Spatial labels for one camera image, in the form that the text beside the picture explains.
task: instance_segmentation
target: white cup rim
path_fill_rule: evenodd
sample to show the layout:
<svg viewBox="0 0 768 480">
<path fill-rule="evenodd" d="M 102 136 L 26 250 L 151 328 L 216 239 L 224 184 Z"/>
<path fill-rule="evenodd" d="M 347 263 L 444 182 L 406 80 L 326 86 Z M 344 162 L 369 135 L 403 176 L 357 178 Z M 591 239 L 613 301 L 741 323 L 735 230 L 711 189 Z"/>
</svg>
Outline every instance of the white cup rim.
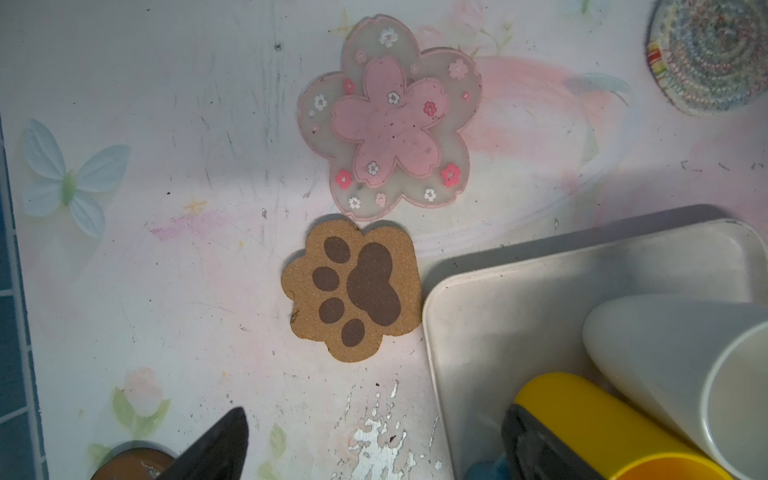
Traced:
<svg viewBox="0 0 768 480">
<path fill-rule="evenodd" d="M 754 336 L 757 333 L 761 333 L 764 330 L 768 330 L 768 319 L 742 332 L 738 337 L 733 339 L 733 341 L 728 345 L 726 349 L 723 350 L 723 352 L 720 353 L 720 355 L 717 357 L 717 360 L 715 360 L 715 363 L 710 368 L 710 371 L 707 373 L 707 379 L 705 380 L 701 389 L 701 400 L 699 402 L 699 418 L 701 422 L 703 438 L 707 443 L 707 450 L 709 451 L 710 455 L 712 455 L 715 462 L 721 464 L 726 470 L 732 472 L 737 477 L 744 479 L 749 479 L 751 477 L 745 475 L 738 468 L 734 467 L 730 462 L 728 462 L 728 460 L 723 456 L 723 454 L 720 452 L 720 449 L 717 448 L 717 445 L 715 445 L 714 441 L 712 440 L 712 432 L 710 431 L 708 415 L 710 407 L 710 395 L 712 394 L 712 387 L 715 378 L 717 377 L 717 373 L 719 373 L 723 368 L 723 364 L 726 362 L 726 360 L 728 360 L 733 351 L 739 348 L 741 344 L 751 336 Z"/>
</svg>

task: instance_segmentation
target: yellow cup rim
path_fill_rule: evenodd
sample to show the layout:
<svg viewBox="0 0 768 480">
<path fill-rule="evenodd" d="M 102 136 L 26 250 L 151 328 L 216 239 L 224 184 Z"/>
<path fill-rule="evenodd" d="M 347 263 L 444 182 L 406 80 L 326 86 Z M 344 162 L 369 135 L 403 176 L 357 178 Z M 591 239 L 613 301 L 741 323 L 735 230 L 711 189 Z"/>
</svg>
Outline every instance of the yellow cup rim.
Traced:
<svg viewBox="0 0 768 480">
<path fill-rule="evenodd" d="M 700 463 L 701 465 L 705 465 L 711 468 L 723 480 L 733 480 L 733 477 L 731 477 L 730 474 L 726 472 L 723 467 L 719 466 L 717 463 L 710 460 L 709 458 L 703 457 L 702 455 L 696 455 L 693 453 L 683 453 L 683 452 L 664 452 L 664 453 L 656 453 L 653 455 L 646 455 L 643 458 L 639 458 L 634 462 L 625 465 L 621 470 L 619 470 L 616 473 L 616 475 L 612 475 L 608 480 L 617 480 L 618 478 L 621 478 L 622 475 L 629 472 L 631 469 L 635 467 L 643 465 L 644 463 L 652 462 L 654 460 L 661 460 L 663 458 L 683 458 L 685 460 L 691 460 L 693 462 Z"/>
</svg>

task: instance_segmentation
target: white cup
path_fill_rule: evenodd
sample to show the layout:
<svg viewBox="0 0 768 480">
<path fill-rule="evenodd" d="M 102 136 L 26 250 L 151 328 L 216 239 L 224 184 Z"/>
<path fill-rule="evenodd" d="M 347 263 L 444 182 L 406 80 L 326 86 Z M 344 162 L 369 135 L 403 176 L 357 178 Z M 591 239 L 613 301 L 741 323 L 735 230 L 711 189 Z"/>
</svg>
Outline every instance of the white cup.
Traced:
<svg viewBox="0 0 768 480">
<path fill-rule="evenodd" d="M 768 478 L 768 307 L 626 296 L 592 310 L 583 337 L 632 402 L 731 474 Z"/>
</svg>

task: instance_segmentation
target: round woven coaster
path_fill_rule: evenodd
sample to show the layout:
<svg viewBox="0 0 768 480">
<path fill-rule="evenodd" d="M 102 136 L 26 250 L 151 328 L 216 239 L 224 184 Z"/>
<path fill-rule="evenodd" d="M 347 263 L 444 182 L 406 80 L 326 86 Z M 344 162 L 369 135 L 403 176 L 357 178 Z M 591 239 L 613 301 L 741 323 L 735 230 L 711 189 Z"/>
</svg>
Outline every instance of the round woven coaster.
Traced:
<svg viewBox="0 0 768 480">
<path fill-rule="evenodd" d="M 768 2 L 661 0 L 647 56 L 681 111 L 716 114 L 745 105 L 768 89 Z"/>
</svg>

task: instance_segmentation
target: metal tray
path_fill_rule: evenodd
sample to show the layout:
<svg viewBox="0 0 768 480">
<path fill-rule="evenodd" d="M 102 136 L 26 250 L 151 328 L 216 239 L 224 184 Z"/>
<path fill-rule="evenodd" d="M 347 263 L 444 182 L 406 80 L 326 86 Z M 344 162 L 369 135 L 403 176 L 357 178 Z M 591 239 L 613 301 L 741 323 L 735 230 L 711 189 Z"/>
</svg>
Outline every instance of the metal tray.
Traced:
<svg viewBox="0 0 768 480">
<path fill-rule="evenodd" d="M 755 230 L 714 220 L 443 280 L 423 322 L 457 477 L 502 453 L 505 410 L 534 377 L 572 372 L 610 388 L 581 341 L 592 308 L 640 293 L 768 303 L 766 266 Z"/>
</svg>

